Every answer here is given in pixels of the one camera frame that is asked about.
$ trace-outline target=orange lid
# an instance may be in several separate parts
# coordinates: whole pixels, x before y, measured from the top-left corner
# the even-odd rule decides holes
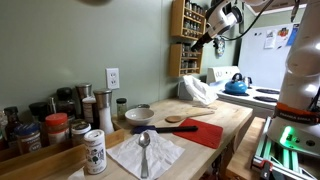
[[[51,114],[46,117],[46,124],[48,126],[56,126],[68,121],[68,116],[66,113],[56,113]]]

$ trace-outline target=wooden spoon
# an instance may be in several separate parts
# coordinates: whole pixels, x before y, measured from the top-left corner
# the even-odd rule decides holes
[[[214,114],[214,111],[189,114],[189,115],[185,115],[185,116],[168,116],[168,117],[166,117],[166,121],[170,122],[170,123],[176,123],[176,122],[182,121],[188,117],[203,116],[203,115],[208,115],[208,114]]]

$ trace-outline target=cable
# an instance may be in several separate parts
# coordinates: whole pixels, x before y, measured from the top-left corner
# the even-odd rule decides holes
[[[223,38],[225,41],[234,41],[237,39],[242,38],[242,36],[244,36],[245,34],[247,34],[247,32],[252,28],[252,26],[257,22],[257,20],[259,19],[259,17],[261,16],[261,14],[269,7],[269,5],[273,2],[273,0],[268,1],[268,3],[263,7],[263,9],[260,11],[260,13],[257,15],[257,17],[253,20],[253,22],[251,23],[251,25],[249,26],[249,28],[242,33],[240,36],[236,37],[236,38],[228,38],[226,36],[220,36],[221,38]]]

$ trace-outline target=spoon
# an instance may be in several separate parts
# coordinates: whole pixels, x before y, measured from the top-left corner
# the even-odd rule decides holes
[[[150,144],[150,136],[147,132],[143,132],[139,138],[139,145],[142,147],[142,162],[141,162],[141,178],[149,176],[148,162],[146,158],[146,148]]]
[[[214,111],[189,114],[189,115],[185,115],[185,116],[168,116],[168,117],[166,117],[166,121],[171,122],[171,123],[176,123],[176,122],[182,121],[188,117],[203,116],[203,115],[208,115],[208,114],[214,114]]]

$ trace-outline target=white container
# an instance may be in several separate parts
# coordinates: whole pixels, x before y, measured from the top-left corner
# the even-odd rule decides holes
[[[89,174],[99,174],[107,167],[105,134],[96,129],[84,135],[86,168]]]

